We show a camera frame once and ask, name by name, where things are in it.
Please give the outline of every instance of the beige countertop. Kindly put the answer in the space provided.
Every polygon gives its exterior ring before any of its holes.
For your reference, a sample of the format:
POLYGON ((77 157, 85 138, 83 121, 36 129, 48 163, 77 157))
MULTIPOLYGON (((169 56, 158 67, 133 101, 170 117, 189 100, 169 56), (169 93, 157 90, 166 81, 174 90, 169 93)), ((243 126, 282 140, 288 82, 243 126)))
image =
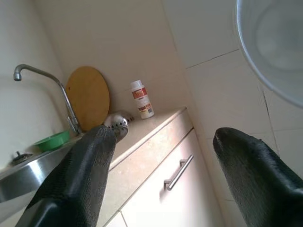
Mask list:
POLYGON ((186 108, 174 109, 163 113, 156 113, 153 117, 145 120, 135 119, 135 121, 131 122, 129 124, 129 133, 116 146, 109 169, 118 165, 185 110, 186 108))

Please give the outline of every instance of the chrome faucet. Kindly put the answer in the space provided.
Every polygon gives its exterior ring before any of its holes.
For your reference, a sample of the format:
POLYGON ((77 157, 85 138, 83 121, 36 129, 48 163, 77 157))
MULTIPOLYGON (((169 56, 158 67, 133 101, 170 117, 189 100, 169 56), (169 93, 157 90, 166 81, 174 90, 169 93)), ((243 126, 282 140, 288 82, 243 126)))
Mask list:
POLYGON ((45 72, 45 71, 42 71, 40 69, 37 69, 37 68, 34 68, 32 66, 29 66, 29 65, 25 65, 25 64, 20 64, 18 65, 16 68, 15 68, 15 72, 14 72, 14 80, 15 81, 21 81, 22 80, 22 76, 21 76, 21 71, 22 70, 29 70, 29 71, 32 71, 32 72, 35 72, 35 73, 38 73, 40 75, 43 75, 43 76, 46 76, 50 79, 52 79, 53 81, 56 82, 56 84, 59 85, 62 93, 63 93, 63 96, 64 96, 64 99, 65 99, 65 102, 66 102, 66 106, 68 108, 68 111, 70 112, 70 115, 71 115, 71 118, 68 117, 68 122, 72 128, 72 130, 77 134, 81 134, 82 133, 82 130, 81 130, 81 127, 79 125, 79 122, 76 118, 76 115, 75 115, 75 112, 74 110, 72 109, 72 106, 71 106, 71 103, 67 97, 67 94, 65 92, 65 89, 64 89, 64 86, 62 85, 62 83, 55 77, 53 76, 52 74, 48 73, 48 72, 45 72))

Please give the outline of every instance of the cabinet drawer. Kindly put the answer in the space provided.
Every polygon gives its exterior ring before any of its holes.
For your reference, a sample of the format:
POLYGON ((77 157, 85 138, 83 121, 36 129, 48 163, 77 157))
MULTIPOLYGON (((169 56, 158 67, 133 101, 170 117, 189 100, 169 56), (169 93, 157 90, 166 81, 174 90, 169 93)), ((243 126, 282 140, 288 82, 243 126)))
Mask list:
POLYGON ((213 187, 192 130, 122 208, 128 227, 223 227, 213 187), (164 185, 180 170, 180 160, 192 161, 171 191, 164 185))

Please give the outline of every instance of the white cabinet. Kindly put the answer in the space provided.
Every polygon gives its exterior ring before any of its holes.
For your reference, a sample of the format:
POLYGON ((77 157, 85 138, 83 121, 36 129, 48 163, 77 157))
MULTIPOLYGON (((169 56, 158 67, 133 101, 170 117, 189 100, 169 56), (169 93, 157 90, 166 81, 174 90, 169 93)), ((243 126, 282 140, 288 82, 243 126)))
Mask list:
POLYGON ((118 212, 105 227, 127 227, 120 212, 118 212))
POLYGON ((128 227, 223 227, 223 218, 192 130, 122 208, 128 227), (194 158, 171 191, 164 180, 180 170, 180 160, 194 158))

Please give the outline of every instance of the metal handle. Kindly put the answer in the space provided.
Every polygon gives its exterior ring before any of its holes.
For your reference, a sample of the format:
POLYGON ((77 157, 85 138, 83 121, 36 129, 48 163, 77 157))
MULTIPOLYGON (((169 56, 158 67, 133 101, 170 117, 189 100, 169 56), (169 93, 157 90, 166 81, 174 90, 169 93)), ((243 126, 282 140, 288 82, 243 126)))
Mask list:
POLYGON ((188 167, 189 163, 193 160, 193 158, 194 158, 194 156, 191 155, 191 156, 189 156, 189 158, 187 160, 180 160, 181 168, 178 171, 178 173, 174 176, 174 178, 172 180, 165 180, 164 181, 164 186, 166 186, 167 190, 171 191, 173 189, 173 187, 175 186, 175 184, 177 183, 179 178, 182 176, 182 174, 184 173, 184 171, 188 167))

